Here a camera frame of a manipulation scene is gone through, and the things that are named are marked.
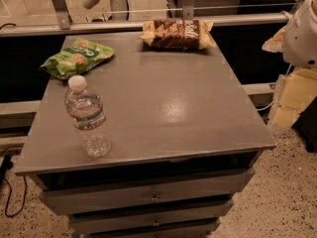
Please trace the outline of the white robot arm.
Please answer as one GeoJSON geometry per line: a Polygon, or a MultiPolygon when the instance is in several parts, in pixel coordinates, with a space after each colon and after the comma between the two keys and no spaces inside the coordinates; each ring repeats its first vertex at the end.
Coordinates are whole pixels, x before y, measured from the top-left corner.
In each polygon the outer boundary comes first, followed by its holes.
{"type": "Polygon", "coordinates": [[[317,0],[305,0],[287,24],[264,42],[262,50],[282,53],[283,60],[294,66],[283,77],[284,87],[277,90],[271,124],[291,127],[317,96],[317,0]]]}

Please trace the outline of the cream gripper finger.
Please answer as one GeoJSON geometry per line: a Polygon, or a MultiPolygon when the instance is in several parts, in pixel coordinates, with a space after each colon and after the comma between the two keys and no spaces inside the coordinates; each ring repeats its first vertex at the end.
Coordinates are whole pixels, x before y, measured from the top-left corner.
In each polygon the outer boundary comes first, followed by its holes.
{"type": "Polygon", "coordinates": [[[262,50],[269,53],[281,53],[283,49],[284,33],[285,27],[282,27],[271,38],[264,42],[262,50]]]}
{"type": "Polygon", "coordinates": [[[269,123],[290,128],[317,96],[317,70],[297,67],[290,75],[281,75],[269,111],[269,123]]]}

